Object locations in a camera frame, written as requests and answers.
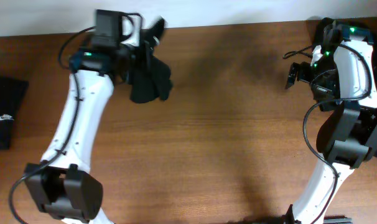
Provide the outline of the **black t-shirt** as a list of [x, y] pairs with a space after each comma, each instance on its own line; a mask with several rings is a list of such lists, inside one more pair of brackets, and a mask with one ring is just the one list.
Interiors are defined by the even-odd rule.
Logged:
[[155, 56], [150, 56], [149, 62], [149, 68], [144, 61], [133, 62], [129, 68], [130, 100], [137, 104], [157, 98], [166, 101], [173, 87], [170, 67]]

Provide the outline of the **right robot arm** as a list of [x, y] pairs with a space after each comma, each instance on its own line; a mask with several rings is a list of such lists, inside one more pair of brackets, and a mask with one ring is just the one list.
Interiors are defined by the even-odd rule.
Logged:
[[309, 61], [291, 65], [286, 87], [307, 83], [315, 108], [330, 116], [309, 146], [317, 163], [305, 190], [276, 222], [350, 223], [325, 214], [343, 182], [377, 157], [377, 35], [360, 22], [326, 17], [300, 54]]

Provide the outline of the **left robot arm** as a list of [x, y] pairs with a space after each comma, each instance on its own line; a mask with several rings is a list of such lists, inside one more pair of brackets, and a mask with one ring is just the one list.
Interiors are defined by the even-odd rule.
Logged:
[[103, 186], [91, 176], [98, 126], [119, 84], [131, 86], [130, 100], [165, 101], [172, 81], [167, 64], [154, 56], [165, 32], [159, 18], [143, 28], [139, 13], [98, 9], [95, 25], [68, 60], [69, 89], [54, 138], [38, 164], [27, 164], [25, 183], [42, 213], [64, 223], [108, 223]]

